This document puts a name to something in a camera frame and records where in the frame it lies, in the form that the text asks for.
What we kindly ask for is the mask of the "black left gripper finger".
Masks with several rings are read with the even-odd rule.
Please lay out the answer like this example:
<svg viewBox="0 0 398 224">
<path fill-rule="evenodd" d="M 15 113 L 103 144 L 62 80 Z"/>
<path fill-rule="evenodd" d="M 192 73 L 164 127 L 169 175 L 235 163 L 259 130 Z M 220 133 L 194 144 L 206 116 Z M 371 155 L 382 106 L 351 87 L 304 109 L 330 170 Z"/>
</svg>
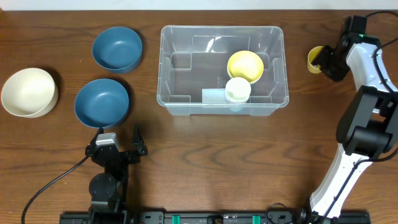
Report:
<svg viewBox="0 0 398 224">
<path fill-rule="evenodd" d="M 139 126 L 137 124 L 134 126 L 134 131 L 132 135 L 132 145 L 134 146 L 135 150 L 140 156 L 147 155 L 147 146 L 143 138 L 141 137 Z"/>
<path fill-rule="evenodd" d="M 98 138 L 98 136 L 100 134 L 104 133 L 104 129 L 103 128 L 99 128 L 96 132 L 96 134 L 94 135 L 93 139 L 90 141 L 90 143 L 88 144 L 88 149 L 94 149 L 96 147 L 96 140 Z"/>
</svg>

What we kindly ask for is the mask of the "yellow cup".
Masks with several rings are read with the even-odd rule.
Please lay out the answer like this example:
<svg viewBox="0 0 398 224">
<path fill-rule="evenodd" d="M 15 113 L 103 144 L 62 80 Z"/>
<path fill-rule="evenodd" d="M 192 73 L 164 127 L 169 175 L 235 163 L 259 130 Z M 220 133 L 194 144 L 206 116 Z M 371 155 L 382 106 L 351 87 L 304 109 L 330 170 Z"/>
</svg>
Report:
<svg viewBox="0 0 398 224">
<path fill-rule="evenodd" d="M 319 65 L 314 65 L 312 62 L 316 59 L 318 54 L 322 51 L 323 46 L 316 46 L 307 55 L 307 69 L 310 73 L 318 74 L 322 71 Z"/>
</svg>

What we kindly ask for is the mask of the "small yellow bowl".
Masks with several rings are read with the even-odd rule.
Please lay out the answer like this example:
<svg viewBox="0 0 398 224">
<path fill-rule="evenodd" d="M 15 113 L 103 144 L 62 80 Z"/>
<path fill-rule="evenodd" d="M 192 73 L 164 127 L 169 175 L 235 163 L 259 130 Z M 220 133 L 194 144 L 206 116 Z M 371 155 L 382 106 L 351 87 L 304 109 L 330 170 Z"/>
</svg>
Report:
<svg viewBox="0 0 398 224">
<path fill-rule="evenodd" d="M 241 77 L 254 84 L 262 77 L 263 71 L 262 58 L 254 52 L 242 50 L 228 59 L 227 73 L 230 78 Z"/>
</svg>

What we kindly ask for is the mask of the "cream cup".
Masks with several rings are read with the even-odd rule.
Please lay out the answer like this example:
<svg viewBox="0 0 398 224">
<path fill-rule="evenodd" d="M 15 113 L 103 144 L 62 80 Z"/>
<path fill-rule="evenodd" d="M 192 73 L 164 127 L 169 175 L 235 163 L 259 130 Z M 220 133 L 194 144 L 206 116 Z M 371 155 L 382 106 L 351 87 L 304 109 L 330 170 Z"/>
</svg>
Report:
<svg viewBox="0 0 398 224">
<path fill-rule="evenodd" d="M 251 94 L 251 84 L 244 78 L 230 79 L 225 86 L 225 97 L 230 103 L 245 103 Z"/>
</svg>

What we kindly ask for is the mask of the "light blue cup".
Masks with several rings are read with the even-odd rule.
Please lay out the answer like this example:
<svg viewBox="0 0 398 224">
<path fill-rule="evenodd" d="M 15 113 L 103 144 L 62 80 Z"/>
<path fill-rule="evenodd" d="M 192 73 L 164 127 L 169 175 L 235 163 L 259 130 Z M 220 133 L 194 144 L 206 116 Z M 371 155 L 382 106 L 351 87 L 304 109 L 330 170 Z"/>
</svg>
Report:
<svg viewBox="0 0 398 224">
<path fill-rule="evenodd" d="M 234 112 L 234 113 L 239 113 L 242 110 L 245 110 L 246 106 L 244 103 L 233 103 L 230 107 L 229 110 Z"/>
</svg>

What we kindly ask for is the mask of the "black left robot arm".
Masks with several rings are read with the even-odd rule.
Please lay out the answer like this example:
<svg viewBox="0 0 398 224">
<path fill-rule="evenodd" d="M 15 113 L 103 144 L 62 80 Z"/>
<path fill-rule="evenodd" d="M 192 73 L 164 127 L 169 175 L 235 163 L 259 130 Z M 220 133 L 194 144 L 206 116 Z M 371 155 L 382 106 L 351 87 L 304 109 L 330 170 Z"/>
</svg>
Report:
<svg viewBox="0 0 398 224">
<path fill-rule="evenodd" d="M 136 151 L 119 150 L 115 133 L 99 128 L 86 147 L 85 155 L 104 168 L 89 184 L 91 207 L 89 224 L 134 223 L 134 213 L 127 207 L 129 165 L 140 162 Z"/>
</svg>

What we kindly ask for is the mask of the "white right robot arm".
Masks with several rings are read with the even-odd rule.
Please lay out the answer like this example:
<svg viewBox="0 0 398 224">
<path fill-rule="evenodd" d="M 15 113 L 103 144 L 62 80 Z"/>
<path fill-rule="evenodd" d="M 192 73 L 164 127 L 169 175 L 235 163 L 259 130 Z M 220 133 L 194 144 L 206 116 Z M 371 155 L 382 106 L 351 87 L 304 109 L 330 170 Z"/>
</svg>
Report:
<svg viewBox="0 0 398 224">
<path fill-rule="evenodd" d="M 342 205 L 367 167 L 397 154 L 397 88 L 367 17 L 350 16 L 335 47 L 313 49 L 308 69 L 339 82 L 352 73 L 356 94 L 338 123 L 336 156 L 320 186 L 293 213 L 155 213 L 142 223 L 369 223 Z M 276 26 L 165 26 L 160 33 L 157 101 L 172 115 L 269 116 L 289 102 L 284 34 Z"/>
</svg>

